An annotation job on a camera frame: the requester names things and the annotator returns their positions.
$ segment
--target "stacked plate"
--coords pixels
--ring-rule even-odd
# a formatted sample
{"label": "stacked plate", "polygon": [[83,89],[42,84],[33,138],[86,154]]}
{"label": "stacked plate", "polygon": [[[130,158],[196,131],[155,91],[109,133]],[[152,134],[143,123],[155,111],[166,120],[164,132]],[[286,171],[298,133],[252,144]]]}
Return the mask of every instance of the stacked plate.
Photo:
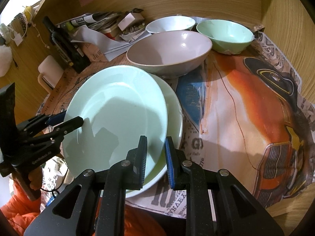
{"label": "stacked plate", "polygon": [[106,68],[88,79],[73,97],[65,121],[76,116],[84,125],[65,136],[64,156],[73,176],[85,169],[102,171],[124,160],[129,150],[147,136],[145,183],[135,196],[166,172],[166,136],[179,147],[183,115],[172,88],[162,79],[133,66]]}

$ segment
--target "dark glass bottle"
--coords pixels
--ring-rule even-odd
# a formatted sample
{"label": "dark glass bottle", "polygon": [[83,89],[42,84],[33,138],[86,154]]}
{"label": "dark glass bottle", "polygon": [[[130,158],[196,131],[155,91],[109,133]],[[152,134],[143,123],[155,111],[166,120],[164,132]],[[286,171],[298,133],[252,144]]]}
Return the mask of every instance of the dark glass bottle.
{"label": "dark glass bottle", "polygon": [[71,37],[66,31],[55,27],[47,16],[43,18],[43,24],[50,32],[50,42],[59,51],[64,61],[78,74],[91,64],[90,59],[83,51],[71,42]]}

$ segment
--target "pink box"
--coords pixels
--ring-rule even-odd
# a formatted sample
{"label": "pink box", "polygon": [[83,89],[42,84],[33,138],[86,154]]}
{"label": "pink box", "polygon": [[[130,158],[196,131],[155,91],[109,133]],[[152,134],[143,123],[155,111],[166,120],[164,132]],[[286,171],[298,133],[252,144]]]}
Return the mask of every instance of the pink box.
{"label": "pink box", "polygon": [[127,27],[130,27],[137,22],[144,20],[140,13],[129,13],[122,21],[118,23],[120,30],[124,31]]}

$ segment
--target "black cable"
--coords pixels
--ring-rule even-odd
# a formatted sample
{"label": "black cable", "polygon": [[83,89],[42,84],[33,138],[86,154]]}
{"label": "black cable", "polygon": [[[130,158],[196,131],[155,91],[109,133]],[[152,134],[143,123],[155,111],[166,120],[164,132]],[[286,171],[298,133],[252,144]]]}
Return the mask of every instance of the black cable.
{"label": "black cable", "polygon": [[51,194],[53,195],[53,198],[55,199],[56,196],[55,196],[54,192],[56,192],[58,195],[60,194],[60,192],[59,192],[58,190],[59,190],[59,188],[63,185],[63,183],[64,183],[64,181],[65,181],[65,179],[66,179],[66,175],[68,174],[68,171],[69,171],[69,168],[67,168],[67,171],[66,171],[66,173],[65,173],[65,176],[63,177],[62,182],[61,182],[61,184],[59,185],[59,187],[54,188],[54,189],[52,189],[51,191],[45,190],[45,189],[43,189],[43,188],[41,188],[41,190],[43,190],[44,192],[47,192],[47,193],[51,193]]}

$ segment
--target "green bowl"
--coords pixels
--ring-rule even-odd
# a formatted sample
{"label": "green bowl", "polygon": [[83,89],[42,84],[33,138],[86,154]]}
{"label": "green bowl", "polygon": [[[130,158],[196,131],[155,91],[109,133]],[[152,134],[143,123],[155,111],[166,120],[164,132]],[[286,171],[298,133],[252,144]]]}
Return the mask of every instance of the green bowl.
{"label": "green bowl", "polygon": [[228,20],[210,19],[200,22],[197,31],[209,37],[212,49],[223,54],[239,54],[254,40],[246,27]]}

